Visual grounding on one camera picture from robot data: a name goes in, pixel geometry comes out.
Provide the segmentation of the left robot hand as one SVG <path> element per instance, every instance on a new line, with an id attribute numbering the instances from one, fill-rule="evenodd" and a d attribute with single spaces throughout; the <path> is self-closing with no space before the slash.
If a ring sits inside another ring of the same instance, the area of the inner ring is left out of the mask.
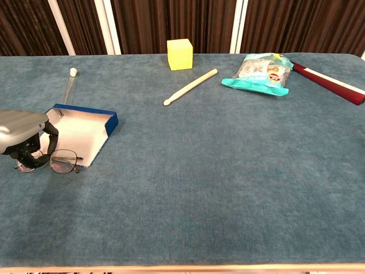
<path id="1" fill-rule="evenodd" d="M 46 154 L 34 158 L 33 153 L 40 150 L 40 131 L 48 134 L 48 149 Z M 16 159 L 26 168 L 36 169 L 50 160 L 58 135 L 45 113 L 1 110 L 1 154 Z"/>

